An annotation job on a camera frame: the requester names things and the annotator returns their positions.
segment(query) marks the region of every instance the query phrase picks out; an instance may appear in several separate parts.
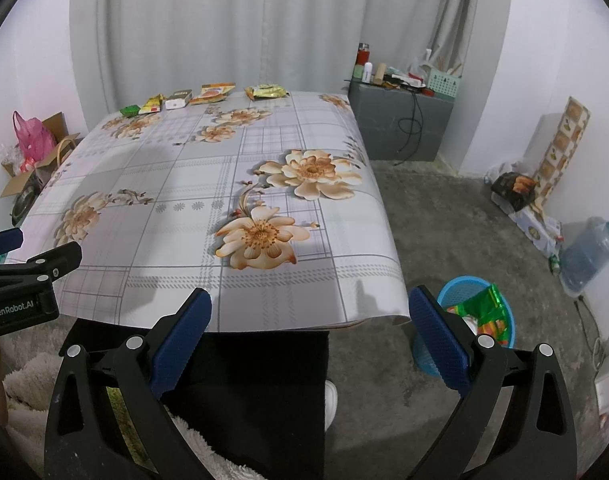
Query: white bottle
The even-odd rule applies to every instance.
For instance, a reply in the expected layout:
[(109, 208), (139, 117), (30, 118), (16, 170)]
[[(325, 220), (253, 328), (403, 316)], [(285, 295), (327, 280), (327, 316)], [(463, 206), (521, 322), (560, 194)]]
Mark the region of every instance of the white bottle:
[(367, 61), (366, 63), (364, 63), (364, 72), (362, 73), (363, 83), (371, 82), (371, 72), (373, 72), (373, 63)]

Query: black pants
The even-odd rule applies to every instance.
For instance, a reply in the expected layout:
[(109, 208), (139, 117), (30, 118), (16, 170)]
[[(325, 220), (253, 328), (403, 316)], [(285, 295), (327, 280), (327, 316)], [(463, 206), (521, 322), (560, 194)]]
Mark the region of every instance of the black pants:
[[(78, 319), (60, 355), (147, 332)], [(205, 333), (162, 402), (216, 453), (268, 480), (321, 479), (328, 357), (327, 332)]]

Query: black cable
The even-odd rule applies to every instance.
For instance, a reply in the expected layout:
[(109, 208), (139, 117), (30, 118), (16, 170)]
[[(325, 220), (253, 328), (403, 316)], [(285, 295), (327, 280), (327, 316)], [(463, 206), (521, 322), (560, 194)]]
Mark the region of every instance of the black cable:
[[(584, 318), (583, 318), (582, 314), (580, 313), (580, 308), (579, 308), (578, 302), (580, 302), (580, 303), (582, 303), (582, 305), (584, 305), (585, 310), (588, 312), (588, 315), (591, 317), (591, 320), (593, 320), (593, 324), (595, 325), (595, 327), (597, 329), (597, 337), (593, 340), (593, 346), (591, 346), (591, 343), (589, 341), (587, 327), (585, 326)], [(587, 343), (588, 350), (591, 352), (591, 364), (593, 365), (593, 370), (595, 370), (595, 372), (597, 373), (598, 368), (602, 365), (602, 361), (604, 360), (604, 344), (602, 342), (602, 335), (600, 334), (600, 327), (598, 326), (597, 321), (595, 320), (595, 316), (593, 315), (593, 312), (591, 312), (591, 309), (587, 305), (587, 302), (586, 302), (583, 294), (580, 294), (577, 297), (577, 300), (573, 301), (573, 305), (575, 306), (577, 315), (580, 318), (580, 325), (582, 327), (582, 332), (584, 334), (585, 342)]]
[[(400, 160), (399, 162), (396, 162), (395, 164), (393, 164), (393, 166), (399, 166), (401, 165), (403, 162), (406, 162), (407, 160), (409, 160), (409, 158), (411, 158), (413, 155), (415, 155), (417, 153), (417, 150), (419, 150), (420, 144), (422, 143), (422, 133), (424, 133), (424, 115), (422, 114), (422, 108), (420, 107), (420, 103), (417, 100), (417, 95), (415, 95), (415, 92), (411, 92), (411, 94), (413, 95), (413, 113), (411, 114), (410, 118), (402, 118), (398, 121), (398, 127), (399, 129), (401, 129), (401, 131), (405, 134), (408, 135), (407, 137), (407, 141), (404, 143), (404, 146), (402, 146), (399, 150), (398, 153), (401, 152), (402, 150), (404, 150), (404, 148), (407, 147), (407, 145), (409, 144), (409, 142), (411, 141), (411, 136), (414, 135), (419, 135), (418, 139), (417, 139), (417, 144), (415, 145), (415, 149), (409, 153), (409, 155), (407, 155), (403, 160)], [(419, 111), (420, 113), (420, 120), (417, 120), (415, 118), (415, 109), (417, 108), (417, 111)], [(402, 121), (411, 121), (411, 127), (409, 128), (409, 131), (405, 131), (405, 129), (401, 126), (401, 122)], [(419, 130), (417, 132), (413, 131), (413, 126), (417, 123)]]

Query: white box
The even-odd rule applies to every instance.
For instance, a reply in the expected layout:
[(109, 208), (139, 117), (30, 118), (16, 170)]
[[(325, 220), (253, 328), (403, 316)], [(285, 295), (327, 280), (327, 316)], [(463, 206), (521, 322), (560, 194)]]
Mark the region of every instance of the white box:
[(164, 102), (164, 107), (167, 110), (174, 110), (175, 108), (184, 108), (185, 106), (187, 106), (191, 97), (193, 97), (192, 90), (178, 90), (177, 92), (173, 92)]

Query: pink plastic bag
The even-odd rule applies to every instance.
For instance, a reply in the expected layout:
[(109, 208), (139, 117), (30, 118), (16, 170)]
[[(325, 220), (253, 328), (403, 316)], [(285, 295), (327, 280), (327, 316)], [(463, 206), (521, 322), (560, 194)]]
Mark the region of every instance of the pink plastic bag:
[(25, 121), (18, 112), (13, 113), (13, 129), (23, 155), (40, 162), (56, 146), (54, 135), (36, 117)]

